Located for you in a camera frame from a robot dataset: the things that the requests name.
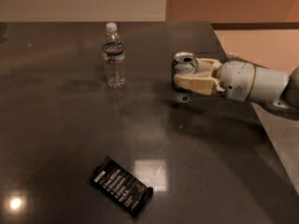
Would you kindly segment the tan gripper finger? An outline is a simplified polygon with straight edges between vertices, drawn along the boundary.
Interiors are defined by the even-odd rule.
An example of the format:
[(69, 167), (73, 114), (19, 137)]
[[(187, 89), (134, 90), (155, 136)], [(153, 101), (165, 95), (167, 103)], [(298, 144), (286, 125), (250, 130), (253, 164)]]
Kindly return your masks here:
[(195, 92), (202, 95), (213, 95), (225, 92), (225, 88), (213, 73), (200, 72), (195, 74), (175, 74), (174, 89), (181, 92)]
[(216, 59), (198, 58), (197, 59), (197, 72), (204, 77), (215, 77), (221, 62)]

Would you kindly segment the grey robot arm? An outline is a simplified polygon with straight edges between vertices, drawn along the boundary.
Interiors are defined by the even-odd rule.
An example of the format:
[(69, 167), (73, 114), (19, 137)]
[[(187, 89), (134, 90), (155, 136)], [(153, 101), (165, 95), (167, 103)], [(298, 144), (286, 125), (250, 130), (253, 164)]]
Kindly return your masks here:
[(198, 93), (220, 95), (238, 102), (251, 101), (270, 113), (298, 114), (298, 92), (291, 97), (290, 78), (284, 71), (243, 61), (221, 63), (219, 60), (192, 57), (190, 53), (172, 62), (172, 90), (181, 103)]

